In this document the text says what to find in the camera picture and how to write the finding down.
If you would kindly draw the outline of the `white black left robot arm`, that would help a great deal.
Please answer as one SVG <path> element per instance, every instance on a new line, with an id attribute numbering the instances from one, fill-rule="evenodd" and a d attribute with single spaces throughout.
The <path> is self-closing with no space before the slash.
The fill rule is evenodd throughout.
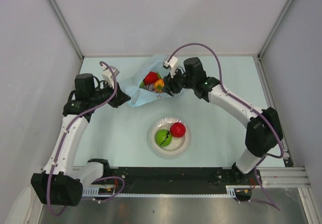
<path id="1" fill-rule="evenodd" d="M 117 108 L 130 100 L 121 91 L 116 73 L 103 73 L 102 76 L 102 81 L 91 73 L 75 77 L 75 89 L 64 105 L 61 130 L 51 157 L 41 173 L 32 175 L 31 185 L 40 202 L 48 208 L 77 206 L 89 185 L 119 180 L 112 176 L 105 159 L 90 159 L 80 170 L 73 170 L 79 143 L 93 113 L 106 104 Z"/>

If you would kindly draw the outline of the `white paper plate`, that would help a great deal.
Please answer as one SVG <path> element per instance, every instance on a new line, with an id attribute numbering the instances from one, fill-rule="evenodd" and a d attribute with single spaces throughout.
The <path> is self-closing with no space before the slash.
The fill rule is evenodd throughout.
<path id="1" fill-rule="evenodd" d="M 192 136 L 188 125 L 181 119 L 166 117 L 152 124 L 147 132 L 149 147 L 159 156 L 176 158 L 191 146 Z"/>

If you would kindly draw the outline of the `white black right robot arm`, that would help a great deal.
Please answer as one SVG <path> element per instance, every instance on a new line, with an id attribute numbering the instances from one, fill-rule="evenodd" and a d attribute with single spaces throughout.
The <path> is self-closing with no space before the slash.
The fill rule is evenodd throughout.
<path id="1" fill-rule="evenodd" d="M 234 95 L 220 80 L 207 76 L 197 57 L 186 59 L 184 69 L 180 69 L 175 57 L 165 60 L 163 67 L 169 70 L 164 77 L 164 92 L 173 96 L 183 89 L 193 90 L 197 98 L 222 108 L 246 128 L 246 150 L 233 164 L 232 179 L 235 183 L 248 181 L 250 172 L 276 145 L 283 150 L 283 132 L 274 108 L 261 109 Z"/>

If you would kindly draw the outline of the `green fake watermelon ball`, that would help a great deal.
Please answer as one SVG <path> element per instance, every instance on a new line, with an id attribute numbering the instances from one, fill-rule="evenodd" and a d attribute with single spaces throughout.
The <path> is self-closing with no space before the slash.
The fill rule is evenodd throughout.
<path id="1" fill-rule="evenodd" d="M 158 146 L 165 147 L 172 142 L 172 135 L 169 130 L 161 129 L 156 132 L 154 140 Z"/>

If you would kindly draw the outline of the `red fake apple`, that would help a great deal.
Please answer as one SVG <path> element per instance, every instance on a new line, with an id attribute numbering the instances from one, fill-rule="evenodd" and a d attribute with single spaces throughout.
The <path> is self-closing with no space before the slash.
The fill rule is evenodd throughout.
<path id="1" fill-rule="evenodd" d="M 173 137 L 181 138 L 186 134 L 186 127 L 181 122 L 176 122 L 171 125 L 170 133 Z"/>

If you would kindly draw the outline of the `light blue plastic bag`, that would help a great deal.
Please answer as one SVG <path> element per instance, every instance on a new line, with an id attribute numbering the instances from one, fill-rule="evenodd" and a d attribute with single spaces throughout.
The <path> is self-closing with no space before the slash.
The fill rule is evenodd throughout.
<path id="1" fill-rule="evenodd" d="M 154 90 L 154 84 L 143 88 L 140 87 L 144 78 L 150 72 L 155 72 L 162 78 L 168 74 L 168 71 L 163 68 L 165 59 L 165 55 L 153 55 L 146 59 L 138 69 L 134 69 L 128 77 L 119 81 L 121 90 L 131 97 L 131 100 L 127 102 L 130 106 L 138 107 L 155 100 L 170 97 L 167 93 L 159 93 Z"/>

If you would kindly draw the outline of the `red fake bell pepper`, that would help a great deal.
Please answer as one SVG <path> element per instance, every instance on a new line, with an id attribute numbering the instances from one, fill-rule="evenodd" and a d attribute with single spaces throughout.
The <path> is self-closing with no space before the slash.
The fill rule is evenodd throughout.
<path id="1" fill-rule="evenodd" d="M 151 85 L 154 84 L 158 79 L 158 74 L 156 72 L 150 71 L 143 79 L 143 83 L 146 86 Z"/>

